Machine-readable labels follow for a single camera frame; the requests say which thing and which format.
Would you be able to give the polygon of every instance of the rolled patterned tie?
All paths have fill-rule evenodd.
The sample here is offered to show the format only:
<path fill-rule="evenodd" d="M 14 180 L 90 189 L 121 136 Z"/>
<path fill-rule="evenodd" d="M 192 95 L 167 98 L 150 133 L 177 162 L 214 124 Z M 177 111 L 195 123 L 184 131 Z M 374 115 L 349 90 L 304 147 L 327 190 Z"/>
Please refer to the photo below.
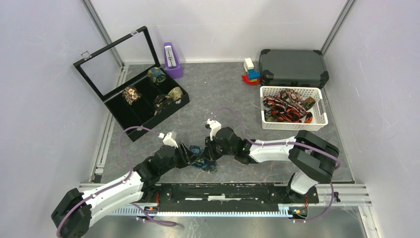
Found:
<path fill-rule="evenodd" d="M 134 86 L 128 86 L 122 91 L 122 97 L 128 102 L 128 104 L 133 104 L 137 99 L 142 95 L 137 92 L 137 89 Z"/>
<path fill-rule="evenodd" d="M 159 85 L 166 80 L 166 74 L 158 67 L 149 69 L 147 76 L 156 85 Z"/>
<path fill-rule="evenodd" d="M 179 99 L 181 99 L 182 95 L 184 95 L 184 93 L 182 92 L 180 87 L 174 87 L 169 93 L 168 95 L 171 97 L 171 99 L 176 102 Z"/>
<path fill-rule="evenodd" d="M 161 94 L 158 95 L 153 102 L 153 105 L 155 106 L 155 116 L 159 113 L 161 113 L 166 107 L 171 105 L 173 103 L 173 100 L 169 95 Z"/>
<path fill-rule="evenodd" d="M 302 107 L 304 107 L 305 110 L 307 111 L 311 109 L 315 105 L 315 103 L 316 103 L 315 99 L 308 97 L 303 101 Z"/>

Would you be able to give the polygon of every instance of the black jewelry box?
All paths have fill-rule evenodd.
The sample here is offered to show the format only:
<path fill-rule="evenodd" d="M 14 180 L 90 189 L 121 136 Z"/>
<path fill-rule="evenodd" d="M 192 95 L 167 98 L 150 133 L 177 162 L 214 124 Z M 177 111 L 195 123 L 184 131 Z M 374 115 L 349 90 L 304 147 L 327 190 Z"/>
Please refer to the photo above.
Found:
<path fill-rule="evenodd" d="M 126 42 L 128 39 L 140 39 L 140 41 L 144 42 L 145 46 L 149 47 L 150 50 L 150 57 L 153 57 L 148 65 L 142 64 L 141 66 L 145 69 L 144 71 L 141 71 L 139 74 L 135 75 L 134 77 L 128 79 L 123 84 L 117 86 L 116 88 L 107 91 L 106 93 L 103 93 L 103 89 L 100 90 L 97 85 L 91 80 L 92 74 L 89 76 L 87 75 L 86 71 L 94 72 L 94 75 L 97 76 L 96 78 L 99 78 L 99 80 L 96 80 L 96 83 L 100 82 L 100 80 L 105 76 L 113 76 L 115 77 L 115 83 L 117 81 L 116 75 L 107 75 L 103 71 L 95 71 L 95 63 L 88 63 L 86 62 L 92 62 L 92 60 L 98 59 L 97 62 L 101 64 L 101 61 L 104 61 L 106 57 L 111 58 L 112 54 L 118 54 L 118 49 L 121 49 L 121 52 L 124 54 L 127 53 L 127 47 L 125 48 L 119 48 L 119 44 Z M 133 45 L 133 51 L 140 51 L 142 53 L 145 53 L 145 49 L 147 47 L 141 47 L 140 44 Z M 103 47 L 102 49 L 89 54 L 85 52 L 85 54 L 82 53 L 83 59 L 77 61 L 74 63 L 74 67 L 79 71 L 79 73 L 83 76 L 83 78 L 88 82 L 88 84 L 91 86 L 91 88 L 94 90 L 94 92 L 99 96 L 99 98 L 103 101 L 103 103 L 108 107 L 109 111 L 112 113 L 114 118 L 117 120 L 117 122 L 121 125 L 123 129 L 129 128 L 131 126 L 136 125 L 142 125 L 146 128 L 153 128 L 159 123 L 161 123 L 163 120 L 168 118 L 170 115 L 174 114 L 177 110 L 181 109 L 184 105 L 190 102 L 190 98 L 188 96 L 188 93 L 173 79 L 167 74 L 164 69 L 160 66 L 158 56 L 156 55 L 156 51 L 153 47 L 152 40 L 150 38 L 149 32 L 147 30 L 146 26 L 143 26 L 136 31 L 131 32 L 130 34 L 127 34 L 126 36 L 118 39 L 115 42 L 112 42 L 111 44 Z M 163 72 L 166 73 L 166 80 L 160 83 L 159 85 L 156 85 L 153 83 L 147 73 L 150 68 L 153 67 L 159 67 Z M 128 87 L 135 87 L 142 96 L 134 101 L 131 105 L 125 100 L 125 98 L 122 96 L 123 90 Z M 154 100 L 158 95 L 161 94 L 168 94 L 170 90 L 172 90 L 175 87 L 180 87 L 183 96 L 180 100 L 178 100 L 176 103 L 172 103 L 160 114 L 155 114 L 155 108 L 154 108 Z M 127 133 L 128 137 L 135 141 L 138 138 L 140 138 L 142 135 L 144 135 L 147 131 L 145 130 L 129 130 Z"/>

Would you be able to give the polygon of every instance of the purple cable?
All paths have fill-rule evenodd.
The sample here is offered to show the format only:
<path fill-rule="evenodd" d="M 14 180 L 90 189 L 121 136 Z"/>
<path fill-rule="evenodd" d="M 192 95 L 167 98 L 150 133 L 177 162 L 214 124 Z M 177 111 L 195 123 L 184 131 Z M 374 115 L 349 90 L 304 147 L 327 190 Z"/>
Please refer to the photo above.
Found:
<path fill-rule="evenodd" d="M 310 221 L 317 220 L 317 219 L 323 217 L 325 214 L 327 214 L 327 212 L 331 208 L 332 202 L 334 201 L 334 187 L 332 186 L 332 183 L 330 183 L 329 185 L 331 186 L 331 200 L 330 200 L 329 205 L 327 206 L 327 208 L 320 215 L 318 215 L 316 217 L 312 217 L 312 218 L 307 219 L 307 220 L 304 220 L 304 221 L 296 221 L 295 220 L 294 221 L 295 223 L 307 223 L 307 222 L 310 222 Z"/>
<path fill-rule="evenodd" d="M 130 161 L 130 159 L 128 158 L 128 156 L 127 156 L 127 153 L 124 151 L 124 148 L 122 148 L 122 144 L 121 144 L 121 140 L 122 140 L 122 136 L 123 136 L 123 134 L 125 133 L 125 132 L 127 132 L 127 131 L 129 131 L 129 130 L 131 130 L 131 129 L 143 129 L 143 130 L 147 130 L 147 131 L 150 131 L 150 132 L 152 132 L 152 133 L 154 133 L 154 134 L 156 134 L 156 135 L 159 135 L 159 133 L 158 132 L 156 132 L 156 131 L 154 131 L 154 130 L 150 130 L 149 128 L 145 128 L 145 127 L 142 127 L 142 126 L 132 126 L 132 127 L 129 127 L 129 128 L 127 128 L 127 129 L 125 129 L 125 130 L 123 130 L 122 131 L 122 133 L 121 133 L 121 135 L 119 136 L 119 147 L 120 147 L 120 149 L 121 149 L 121 151 L 122 151 L 122 153 L 124 154 L 124 157 L 127 159 L 127 161 L 128 161 L 128 164 L 129 164 L 129 166 L 130 166 L 130 171 L 128 172 L 128 176 L 124 179 L 124 180 L 122 180 L 122 181 L 119 181 L 119 182 L 117 182 L 117 183 L 115 183 L 115 184 L 113 184 L 113 185 L 111 185 L 111 186 L 109 186 L 109 187 L 106 187 L 106 188 L 104 188 L 104 189 L 102 189 L 102 190 L 99 190 L 99 191 L 97 191 L 97 192 L 95 192 L 94 193 L 94 195 L 99 195 L 99 194 L 101 194 L 101 193 L 103 193 L 103 192 L 105 192 L 105 191 L 107 191 L 107 190 L 109 190 L 109 189 L 111 189 L 111 188 L 113 188 L 113 187 L 116 187 L 116 186 L 118 186 L 118 185 L 120 185 L 120 184 L 122 184 L 122 182 L 123 181 L 127 181 L 130 177 L 131 177 L 131 175 L 133 174 L 133 164 L 131 163 L 131 161 Z M 87 201 L 89 201 L 90 199 L 92 199 L 92 195 L 90 195 L 90 196 L 88 196 L 88 197 L 86 197 L 85 199 L 83 199 L 82 201 L 80 201 L 79 203 L 77 203 L 74 207 L 72 207 L 71 209 L 70 209 L 70 211 L 68 211 L 67 212 L 67 214 L 64 216 L 64 218 L 61 220 L 61 222 L 60 222 L 60 224 L 58 225 L 58 227 L 57 227 L 57 232 L 55 233 L 55 235 L 58 237 L 58 238 L 61 238 L 61 236 L 60 236 L 60 231 L 61 231 L 61 228 L 63 227 L 63 224 L 64 224 L 64 222 L 68 219 L 68 217 L 78 208 L 78 207 L 80 207 L 83 203 L 85 203 L 85 202 L 87 202 Z"/>
<path fill-rule="evenodd" d="M 262 146 L 263 144 L 261 144 L 261 143 L 256 143 L 256 142 L 253 142 L 253 141 L 251 141 L 251 139 L 249 138 L 249 136 L 248 136 L 248 134 L 247 134 L 247 132 L 245 131 L 245 127 L 244 127 L 244 124 L 242 123 L 242 120 L 239 118 L 239 116 L 238 116 L 238 114 L 236 114 L 236 112 L 235 111 L 233 111 L 230 107 L 221 107 L 221 108 L 219 108 L 216 112 L 214 112 L 213 113 L 213 115 L 210 117 L 210 120 L 213 120 L 213 118 L 221 111 L 221 110 L 223 110 L 223 109 L 228 109 L 230 112 L 232 112 L 233 114 L 234 114 L 234 116 L 236 117 L 236 119 L 238 120 L 238 122 L 239 122 L 239 124 L 241 125 L 241 127 L 242 127 L 242 131 L 244 132 L 244 134 L 245 134 L 245 136 L 247 137 L 247 140 L 251 143 L 251 144 L 253 144 L 253 145 L 257 145 L 257 146 Z M 299 143 L 299 142 L 288 142 L 288 144 L 291 144 L 291 145 L 297 145 L 297 146 L 302 146 L 302 147 L 305 147 L 305 148 L 307 148 L 307 149 L 310 149 L 310 150 L 313 150 L 313 151 L 315 151 L 315 152 L 318 152 L 318 153 L 320 153 L 320 154 L 322 154 L 322 155 L 325 155 L 325 156 L 327 156 L 327 157 L 329 157 L 329 158 L 331 158 L 331 159 L 333 159 L 335 162 L 337 162 L 337 166 L 335 167 L 335 169 L 334 170 L 337 170 L 339 167 L 341 167 L 341 161 L 339 161 L 338 160 L 338 158 L 336 158 L 335 156 L 332 156 L 332 155 L 330 155 L 330 154 L 328 154 L 328 153 L 326 153 L 326 152 L 324 152 L 324 151 L 322 151 L 322 150 L 319 150 L 319 149 L 317 149 L 317 148 L 314 148 L 314 147 L 312 147 L 312 146 L 309 146 L 309 145 L 306 145 L 306 144 L 303 144 L 303 143 Z M 274 143 L 267 143 L 267 144 L 264 144 L 264 146 L 270 146 L 270 145 L 286 145 L 286 142 L 274 142 Z M 332 183 L 330 183 L 330 185 L 331 185 L 331 200 L 330 200 L 330 202 L 329 202 L 329 205 L 327 206 L 327 208 L 325 209 L 325 211 L 324 212 L 322 212 L 320 215 L 318 215 L 318 216 L 316 216 L 316 217 L 313 217 L 313 218 L 310 218 L 310 219 L 307 219 L 307 220 L 304 220 L 304 221 L 295 221 L 295 222 L 297 222 L 297 223 L 306 223 L 306 222 L 310 222 L 310 221 L 314 221 L 314 220 L 317 220 L 317 219 L 319 219 L 319 218 L 321 218 L 322 216 L 324 216 L 328 211 L 329 211 L 329 209 L 331 208 L 331 205 L 332 205 L 332 202 L 334 201 L 334 188 L 333 188 L 333 186 L 332 186 Z"/>
<path fill-rule="evenodd" d="M 156 224 L 161 225 L 163 227 L 174 227 L 174 226 L 177 225 L 176 222 L 171 222 L 171 221 L 156 221 L 155 219 L 153 219 L 151 216 L 148 215 L 148 212 L 146 212 L 145 210 L 143 210 L 136 203 L 132 202 L 130 204 L 133 205 L 133 206 L 135 206 L 135 207 L 137 207 L 148 218 L 148 220 L 145 220 L 145 222 L 153 222 L 153 223 L 156 223 Z"/>

